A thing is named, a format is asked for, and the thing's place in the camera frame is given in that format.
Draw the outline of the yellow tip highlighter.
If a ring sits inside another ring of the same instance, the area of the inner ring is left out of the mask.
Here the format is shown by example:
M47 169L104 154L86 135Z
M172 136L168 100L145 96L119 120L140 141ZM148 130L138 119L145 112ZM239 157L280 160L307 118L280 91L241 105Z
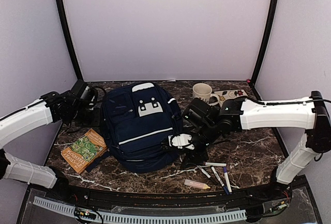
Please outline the yellow tip highlighter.
M203 190L210 189L210 187L205 183L196 182L188 179L184 181L184 185Z

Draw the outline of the navy blue student backpack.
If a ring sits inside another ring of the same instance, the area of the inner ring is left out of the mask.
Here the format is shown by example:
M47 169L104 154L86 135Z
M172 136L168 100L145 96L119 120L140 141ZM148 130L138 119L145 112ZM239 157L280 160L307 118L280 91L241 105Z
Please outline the navy blue student backpack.
M179 153L162 147L183 131L176 99L154 82L111 90L100 106L100 135L126 170L149 173L172 164Z

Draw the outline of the orange Treehouse book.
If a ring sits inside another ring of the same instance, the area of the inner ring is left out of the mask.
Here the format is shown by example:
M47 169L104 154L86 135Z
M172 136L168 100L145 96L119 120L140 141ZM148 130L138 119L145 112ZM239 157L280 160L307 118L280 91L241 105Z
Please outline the orange Treehouse book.
M107 146L101 135L90 129L69 147L61 151L62 157L81 174L94 160L105 153Z

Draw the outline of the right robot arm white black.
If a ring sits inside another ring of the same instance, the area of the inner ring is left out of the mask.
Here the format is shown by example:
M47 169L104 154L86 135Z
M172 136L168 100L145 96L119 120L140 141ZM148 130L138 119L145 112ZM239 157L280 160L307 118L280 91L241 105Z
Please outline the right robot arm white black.
M183 118L197 128L185 138L182 168L202 165L208 160L206 148L220 136L256 128L301 128L304 134L288 158L275 170L273 181L264 188L264 196L275 200L318 154L330 151L330 117L327 101L318 91L309 97L285 101L257 101L247 96L209 103L195 98L183 112Z

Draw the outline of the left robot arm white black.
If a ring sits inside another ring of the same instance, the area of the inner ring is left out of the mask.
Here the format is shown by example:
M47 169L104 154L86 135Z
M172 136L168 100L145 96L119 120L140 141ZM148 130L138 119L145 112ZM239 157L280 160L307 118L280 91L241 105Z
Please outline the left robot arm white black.
M72 122L82 126L99 124L98 87L78 80L63 93L49 92L37 100L1 117L1 178L52 189L62 201L73 197L67 178L57 169L19 159L4 150L14 139L42 126Z

